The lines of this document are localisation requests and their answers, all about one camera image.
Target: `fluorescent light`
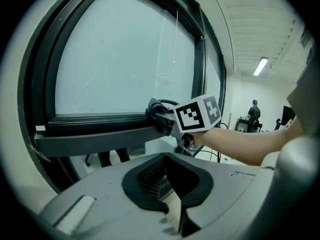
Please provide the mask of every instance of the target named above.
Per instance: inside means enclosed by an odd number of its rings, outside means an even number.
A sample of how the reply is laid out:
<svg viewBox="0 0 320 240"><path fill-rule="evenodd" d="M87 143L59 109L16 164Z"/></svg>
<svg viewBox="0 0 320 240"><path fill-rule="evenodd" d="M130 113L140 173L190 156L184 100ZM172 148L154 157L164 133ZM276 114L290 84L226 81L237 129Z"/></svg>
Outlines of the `fluorescent light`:
<svg viewBox="0 0 320 240"><path fill-rule="evenodd" d="M265 65L267 64L267 58L261 58L258 67L256 68L255 72L253 73L254 76L258 76L260 72L264 69Z"/></svg>

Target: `desk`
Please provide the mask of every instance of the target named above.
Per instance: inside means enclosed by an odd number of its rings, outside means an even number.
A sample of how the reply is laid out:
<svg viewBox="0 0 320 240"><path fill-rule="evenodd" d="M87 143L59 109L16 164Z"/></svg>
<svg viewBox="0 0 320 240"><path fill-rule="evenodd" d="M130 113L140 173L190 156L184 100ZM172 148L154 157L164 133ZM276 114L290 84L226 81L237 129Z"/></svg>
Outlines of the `desk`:
<svg viewBox="0 0 320 240"><path fill-rule="evenodd" d="M249 125L249 120L244 120L239 118L238 121L236 122L235 131L238 131L239 124ZM258 123L257 128L259 128L259 133L260 133L262 128L262 123Z"/></svg>

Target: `human arm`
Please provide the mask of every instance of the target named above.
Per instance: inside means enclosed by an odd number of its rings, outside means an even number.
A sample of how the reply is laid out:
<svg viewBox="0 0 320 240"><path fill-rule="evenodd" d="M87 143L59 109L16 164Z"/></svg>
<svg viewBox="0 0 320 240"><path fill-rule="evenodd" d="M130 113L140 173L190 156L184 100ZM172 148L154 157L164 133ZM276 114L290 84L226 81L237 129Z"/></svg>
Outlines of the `human arm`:
<svg viewBox="0 0 320 240"><path fill-rule="evenodd" d="M259 166L266 155L280 151L287 142L302 136L303 131L295 118L287 129L273 132L244 133L212 128L191 134L198 145L207 146L242 163Z"/></svg>

